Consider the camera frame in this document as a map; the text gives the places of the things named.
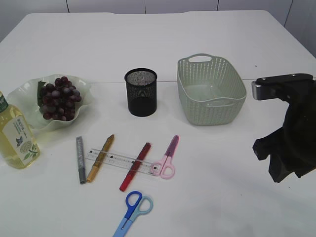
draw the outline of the robotic claw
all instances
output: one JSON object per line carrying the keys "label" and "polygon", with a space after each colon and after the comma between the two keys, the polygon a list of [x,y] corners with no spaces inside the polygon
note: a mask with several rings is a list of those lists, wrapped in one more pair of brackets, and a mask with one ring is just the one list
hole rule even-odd
{"label": "robotic claw", "polygon": [[279,98],[289,103],[284,123],[252,147],[257,158],[270,155],[269,173],[276,183],[290,173],[297,177],[316,168],[316,83],[309,74],[259,78],[252,82],[256,100]]}

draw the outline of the black mesh pencil cup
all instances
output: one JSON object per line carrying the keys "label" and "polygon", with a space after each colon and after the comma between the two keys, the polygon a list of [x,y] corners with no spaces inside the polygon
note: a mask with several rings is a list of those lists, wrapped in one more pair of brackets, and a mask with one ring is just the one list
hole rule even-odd
{"label": "black mesh pencil cup", "polygon": [[157,74],[147,68],[136,68],[125,75],[128,110],[145,117],[157,109]]}

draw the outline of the pink scissors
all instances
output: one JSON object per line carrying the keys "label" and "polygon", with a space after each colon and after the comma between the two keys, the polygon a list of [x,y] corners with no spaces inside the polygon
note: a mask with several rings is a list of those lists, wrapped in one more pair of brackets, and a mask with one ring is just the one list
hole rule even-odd
{"label": "pink scissors", "polygon": [[[174,168],[173,164],[171,163],[171,161],[173,158],[173,154],[177,148],[179,140],[180,140],[179,136],[177,136],[177,135],[174,136],[172,138],[172,141],[171,141],[166,153],[164,154],[163,158],[161,159],[161,161],[155,162],[151,166],[151,171],[154,175],[156,175],[156,176],[160,175],[161,178],[163,178],[163,179],[170,179],[174,176],[175,168]],[[171,171],[170,174],[166,174],[167,169],[170,169],[170,171]]]}

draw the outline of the purple grapes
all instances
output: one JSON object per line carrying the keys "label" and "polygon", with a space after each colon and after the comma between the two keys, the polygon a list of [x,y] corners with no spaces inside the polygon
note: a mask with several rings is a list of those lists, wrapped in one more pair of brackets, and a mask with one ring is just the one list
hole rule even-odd
{"label": "purple grapes", "polygon": [[53,84],[48,83],[46,85],[46,89],[48,92],[52,92],[55,89],[55,86]]}
{"label": "purple grapes", "polygon": [[73,90],[73,95],[75,96],[80,96],[80,92],[76,89],[76,90]]}
{"label": "purple grapes", "polygon": [[53,90],[51,96],[54,98],[59,98],[61,96],[61,93],[58,90]]}
{"label": "purple grapes", "polygon": [[44,114],[43,114],[43,118],[46,119],[46,120],[51,119],[50,113],[44,113]]}
{"label": "purple grapes", "polygon": [[77,101],[77,97],[75,95],[69,96],[69,99],[74,102]]}
{"label": "purple grapes", "polygon": [[46,84],[40,89],[39,95],[43,101],[43,118],[47,120],[73,120],[75,103],[82,100],[80,92],[67,77],[56,78],[55,85]]}
{"label": "purple grapes", "polygon": [[70,92],[71,92],[71,90],[70,90],[69,88],[66,88],[66,87],[63,88],[63,93],[64,93],[65,95],[70,94]]}
{"label": "purple grapes", "polygon": [[62,80],[60,78],[56,78],[55,85],[56,86],[61,86],[62,84],[63,84]]}
{"label": "purple grapes", "polygon": [[65,103],[66,107],[72,108],[75,104],[73,101],[69,100]]}
{"label": "purple grapes", "polygon": [[63,77],[61,77],[61,81],[62,81],[63,84],[65,84],[65,83],[67,83],[69,80],[68,80],[67,77],[63,76]]}

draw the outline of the basket handle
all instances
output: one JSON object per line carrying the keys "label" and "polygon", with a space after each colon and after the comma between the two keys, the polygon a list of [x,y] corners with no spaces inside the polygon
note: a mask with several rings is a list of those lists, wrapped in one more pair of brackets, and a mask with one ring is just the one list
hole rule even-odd
{"label": "basket handle", "polygon": [[232,106],[236,103],[236,100],[232,100],[229,98],[218,98],[215,100],[207,101],[204,103],[204,106],[207,108],[211,107],[226,107],[226,106]]}
{"label": "basket handle", "polygon": [[207,53],[197,53],[197,54],[193,54],[193,55],[187,57],[187,60],[189,61],[192,58],[200,57],[200,56],[202,56],[202,57],[209,57],[210,58],[209,61],[211,61],[212,58],[214,57],[213,55],[210,55],[210,54],[207,54]]}

